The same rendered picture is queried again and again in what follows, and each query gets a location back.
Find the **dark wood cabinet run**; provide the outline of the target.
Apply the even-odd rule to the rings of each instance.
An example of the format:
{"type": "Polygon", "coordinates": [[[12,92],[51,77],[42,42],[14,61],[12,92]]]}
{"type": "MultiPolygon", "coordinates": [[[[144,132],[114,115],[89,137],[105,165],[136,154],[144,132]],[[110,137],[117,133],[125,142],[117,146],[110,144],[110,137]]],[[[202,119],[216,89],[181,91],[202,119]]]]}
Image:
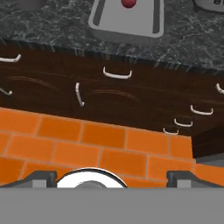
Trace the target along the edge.
{"type": "Polygon", "coordinates": [[[192,138],[192,154],[200,163],[224,160],[224,77],[188,73],[146,65],[51,52],[39,46],[3,44],[1,58],[22,58],[17,63],[0,62],[0,106],[48,115],[80,118],[145,130],[179,132],[192,138]],[[128,80],[106,77],[129,74],[128,80]],[[80,83],[80,106],[75,84],[80,83]],[[196,115],[190,105],[212,115],[196,115]],[[193,122],[191,128],[179,123],[193,122]]]}

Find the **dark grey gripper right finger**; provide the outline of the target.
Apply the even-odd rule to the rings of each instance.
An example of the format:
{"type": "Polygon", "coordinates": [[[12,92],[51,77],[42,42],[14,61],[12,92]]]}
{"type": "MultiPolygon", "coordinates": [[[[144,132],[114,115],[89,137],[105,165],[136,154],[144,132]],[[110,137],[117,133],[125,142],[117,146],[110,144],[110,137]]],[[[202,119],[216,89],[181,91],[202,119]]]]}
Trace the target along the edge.
{"type": "Polygon", "coordinates": [[[222,185],[202,180],[189,171],[168,171],[167,187],[170,188],[222,188],[222,185]]]}

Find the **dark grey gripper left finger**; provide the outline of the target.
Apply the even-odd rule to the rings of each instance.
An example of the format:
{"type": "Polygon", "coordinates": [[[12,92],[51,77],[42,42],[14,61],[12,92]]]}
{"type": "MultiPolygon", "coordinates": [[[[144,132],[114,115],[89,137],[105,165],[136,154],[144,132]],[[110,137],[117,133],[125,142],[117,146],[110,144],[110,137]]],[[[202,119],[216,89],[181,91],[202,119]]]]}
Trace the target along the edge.
{"type": "Polygon", "coordinates": [[[56,171],[34,171],[27,177],[2,185],[2,188],[56,188],[56,171]]]}

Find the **red tomato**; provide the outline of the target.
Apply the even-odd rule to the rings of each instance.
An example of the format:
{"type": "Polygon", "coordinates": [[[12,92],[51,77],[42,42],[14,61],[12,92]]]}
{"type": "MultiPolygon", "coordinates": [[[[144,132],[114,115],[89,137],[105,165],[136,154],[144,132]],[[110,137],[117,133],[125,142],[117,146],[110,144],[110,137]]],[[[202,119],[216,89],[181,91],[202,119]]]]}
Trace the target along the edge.
{"type": "Polygon", "coordinates": [[[136,5],[137,0],[121,0],[121,2],[123,7],[130,9],[136,5]]]}

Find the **white round disc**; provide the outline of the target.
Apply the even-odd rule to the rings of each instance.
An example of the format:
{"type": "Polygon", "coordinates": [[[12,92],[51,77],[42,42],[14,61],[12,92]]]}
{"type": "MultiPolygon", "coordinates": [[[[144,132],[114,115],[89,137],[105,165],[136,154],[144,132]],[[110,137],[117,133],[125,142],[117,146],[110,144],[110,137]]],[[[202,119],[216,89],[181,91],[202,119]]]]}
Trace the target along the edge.
{"type": "Polygon", "coordinates": [[[119,177],[110,171],[85,167],[66,173],[57,181],[58,188],[127,188],[119,177]]]}

